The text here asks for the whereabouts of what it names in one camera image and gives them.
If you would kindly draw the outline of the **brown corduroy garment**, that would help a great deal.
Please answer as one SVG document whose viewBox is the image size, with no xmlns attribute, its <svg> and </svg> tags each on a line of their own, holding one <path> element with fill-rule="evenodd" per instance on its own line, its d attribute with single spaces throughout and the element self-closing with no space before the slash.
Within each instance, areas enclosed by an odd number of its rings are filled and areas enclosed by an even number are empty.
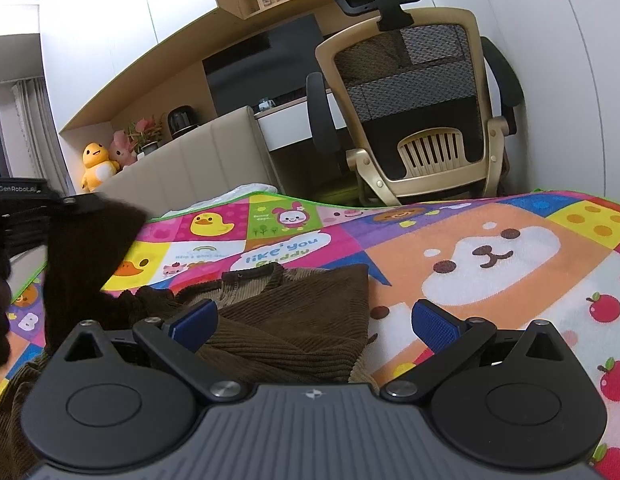
<svg viewBox="0 0 620 480">
<path fill-rule="evenodd" d="M 0 395 L 0 479 L 19 479 L 38 458 L 23 435 L 23 403 L 48 361 L 78 322 L 128 330 L 150 316 L 171 318 L 210 299 L 220 321 L 197 352 L 242 382 L 374 382 L 365 368 L 368 272 L 341 268 L 285 269 L 277 263 L 225 272 L 179 292 L 144 286 L 111 296 L 87 275 L 48 273 L 43 289 L 46 348 L 24 364 Z"/>
</svg>

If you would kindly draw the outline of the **yellow duck plush toy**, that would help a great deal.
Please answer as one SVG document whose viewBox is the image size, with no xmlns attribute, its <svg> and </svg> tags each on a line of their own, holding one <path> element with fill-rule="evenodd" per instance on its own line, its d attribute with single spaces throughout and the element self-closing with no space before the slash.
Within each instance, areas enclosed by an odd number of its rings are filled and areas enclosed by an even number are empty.
<svg viewBox="0 0 620 480">
<path fill-rule="evenodd" d="M 92 142 L 86 145 L 82 155 L 84 174 L 81 188 L 94 192 L 101 183 L 115 176 L 121 169 L 119 162 L 112 160 L 104 145 Z"/>
</svg>

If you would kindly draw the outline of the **pink plush toy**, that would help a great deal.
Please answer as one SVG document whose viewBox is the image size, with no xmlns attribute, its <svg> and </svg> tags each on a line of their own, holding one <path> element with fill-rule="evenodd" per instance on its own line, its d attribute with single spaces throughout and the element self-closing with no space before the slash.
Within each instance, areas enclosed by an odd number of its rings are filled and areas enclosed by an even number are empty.
<svg viewBox="0 0 620 480">
<path fill-rule="evenodd" d="M 135 144 L 124 130 L 113 133 L 109 148 L 109 156 L 112 162 L 117 162 L 121 169 L 131 166 L 136 162 Z"/>
</svg>

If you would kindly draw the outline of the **colourful cartoon play blanket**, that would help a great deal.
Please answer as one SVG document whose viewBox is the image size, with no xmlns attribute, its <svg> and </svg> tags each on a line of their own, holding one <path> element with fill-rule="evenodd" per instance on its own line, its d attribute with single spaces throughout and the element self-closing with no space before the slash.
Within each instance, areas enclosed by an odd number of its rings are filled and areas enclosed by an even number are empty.
<svg viewBox="0 0 620 480">
<path fill-rule="evenodd" d="M 10 259 L 0 395 L 46 348 L 45 262 L 44 246 Z M 23 403 L 38 460 L 19 479 L 620 479 L 619 205 L 255 193 L 147 214 L 102 291 L 179 292 L 272 263 L 367 267 L 372 384 L 242 382 L 165 335 L 167 318 L 88 318 Z M 412 330 L 418 299 L 467 331 L 433 353 Z"/>
</svg>

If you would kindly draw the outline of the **potted pink flower plant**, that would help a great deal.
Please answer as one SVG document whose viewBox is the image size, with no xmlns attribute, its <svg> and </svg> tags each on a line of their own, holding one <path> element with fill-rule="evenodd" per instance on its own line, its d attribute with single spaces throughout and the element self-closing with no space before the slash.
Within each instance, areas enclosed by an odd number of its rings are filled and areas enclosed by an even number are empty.
<svg viewBox="0 0 620 480">
<path fill-rule="evenodd" d="M 159 143 L 162 139 L 162 118 L 150 116 L 149 118 L 140 118 L 137 122 L 131 122 L 127 126 L 127 139 L 133 145 L 134 152 L 140 153 L 146 145 L 152 142 Z"/>
</svg>

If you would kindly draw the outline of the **black kettle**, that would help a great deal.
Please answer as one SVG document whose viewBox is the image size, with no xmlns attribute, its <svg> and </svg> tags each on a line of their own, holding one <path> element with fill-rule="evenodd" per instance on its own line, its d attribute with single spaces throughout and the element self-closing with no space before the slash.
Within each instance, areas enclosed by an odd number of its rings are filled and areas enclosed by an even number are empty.
<svg viewBox="0 0 620 480">
<path fill-rule="evenodd" d="M 168 112 L 168 127 L 173 139 L 183 136 L 183 134 L 199 126 L 198 116 L 195 110 L 189 105 L 182 105 Z"/>
</svg>

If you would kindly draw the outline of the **beige padded headboard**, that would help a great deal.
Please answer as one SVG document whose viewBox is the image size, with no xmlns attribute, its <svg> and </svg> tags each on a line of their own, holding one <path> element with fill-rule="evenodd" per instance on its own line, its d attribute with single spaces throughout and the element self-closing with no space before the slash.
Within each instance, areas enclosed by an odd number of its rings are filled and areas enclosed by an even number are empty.
<svg viewBox="0 0 620 480">
<path fill-rule="evenodd" d="M 161 146 L 99 185 L 97 192 L 160 217 L 244 184 L 283 188 L 249 107 L 215 118 Z"/>
</svg>

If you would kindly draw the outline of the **beige mesh office chair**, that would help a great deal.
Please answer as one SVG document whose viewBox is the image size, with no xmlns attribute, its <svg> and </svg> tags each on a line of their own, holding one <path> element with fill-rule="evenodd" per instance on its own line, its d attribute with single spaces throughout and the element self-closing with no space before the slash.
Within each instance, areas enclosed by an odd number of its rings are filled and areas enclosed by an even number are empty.
<svg viewBox="0 0 620 480">
<path fill-rule="evenodd" d="M 421 0 L 335 0 L 354 24 L 305 82 L 316 151 L 352 174 L 347 204 L 494 197 L 524 92 L 475 15 Z"/>
</svg>

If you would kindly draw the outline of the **wooden desk with white drawer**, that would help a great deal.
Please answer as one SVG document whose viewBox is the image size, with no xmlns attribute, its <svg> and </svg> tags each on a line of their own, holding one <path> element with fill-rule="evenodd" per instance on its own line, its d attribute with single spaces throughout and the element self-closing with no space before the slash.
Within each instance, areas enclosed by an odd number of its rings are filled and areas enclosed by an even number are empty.
<svg viewBox="0 0 620 480">
<path fill-rule="evenodd" d="M 304 98 L 255 114 L 278 176 L 288 195 L 344 204 L 357 197 L 357 177 L 345 162 L 352 143 L 334 97 L 327 101 L 337 128 L 341 152 L 323 155 L 314 146 Z"/>
</svg>

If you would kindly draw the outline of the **black monitor screen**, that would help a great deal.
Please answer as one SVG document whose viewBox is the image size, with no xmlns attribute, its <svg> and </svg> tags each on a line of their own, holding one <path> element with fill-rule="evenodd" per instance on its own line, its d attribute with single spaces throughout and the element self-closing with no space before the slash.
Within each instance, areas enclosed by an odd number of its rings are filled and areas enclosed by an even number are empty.
<svg viewBox="0 0 620 480">
<path fill-rule="evenodd" d="M 283 105 L 305 95 L 308 74 L 317 72 L 316 47 L 324 40 L 312 14 L 296 18 L 203 60 L 215 110 L 224 115 L 259 104 Z"/>
</svg>

